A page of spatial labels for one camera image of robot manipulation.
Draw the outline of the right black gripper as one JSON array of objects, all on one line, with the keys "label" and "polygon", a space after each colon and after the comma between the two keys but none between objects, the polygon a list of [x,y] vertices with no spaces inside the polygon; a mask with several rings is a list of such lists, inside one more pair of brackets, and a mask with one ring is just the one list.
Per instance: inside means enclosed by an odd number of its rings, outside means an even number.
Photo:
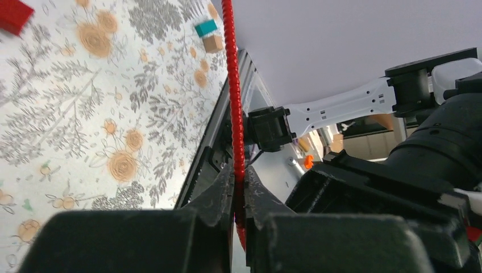
[{"label": "right black gripper", "polygon": [[469,269],[469,201],[453,187],[481,183],[481,94],[448,99],[384,164],[331,152],[300,178],[286,205],[298,213],[402,217],[436,267]]}]

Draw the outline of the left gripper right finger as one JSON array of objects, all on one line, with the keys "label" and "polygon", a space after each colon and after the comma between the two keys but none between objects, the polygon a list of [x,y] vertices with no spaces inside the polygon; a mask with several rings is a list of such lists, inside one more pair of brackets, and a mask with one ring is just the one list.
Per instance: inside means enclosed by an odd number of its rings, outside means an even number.
[{"label": "left gripper right finger", "polygon": [[251,167],[244,196],[252,272],[434,271],[421,239],[401,217],[296,213]]}]

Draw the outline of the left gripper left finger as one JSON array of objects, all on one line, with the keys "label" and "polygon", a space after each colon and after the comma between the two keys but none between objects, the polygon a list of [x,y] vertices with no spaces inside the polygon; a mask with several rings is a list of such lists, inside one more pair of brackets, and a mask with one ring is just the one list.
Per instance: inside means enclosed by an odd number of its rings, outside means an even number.
[{"label": "left gripper left finger", "polygon": [[230,272],[234,173],[175,210],[76,210],[40,230],[19,272]]}]

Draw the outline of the red cable padlock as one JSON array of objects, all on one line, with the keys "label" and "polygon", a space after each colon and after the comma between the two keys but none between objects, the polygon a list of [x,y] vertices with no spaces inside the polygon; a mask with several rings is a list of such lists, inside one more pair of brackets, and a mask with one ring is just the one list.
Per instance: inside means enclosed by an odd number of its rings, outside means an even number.
[{"label": "red cable padlock", "polygon": [[1,29],[19,36],[34,9],[19,0],[1,0]]},{"label": "red cable padlock", "polygon": [[244,122],[239,80],[238,49],[236,47],[234,11],[231,0],[222,0],[223,25],[229,84],[230,115],[232,131],[233,167],[235,177],[235,223],[240,244],[246,249],[246,210],[244,199]]}]

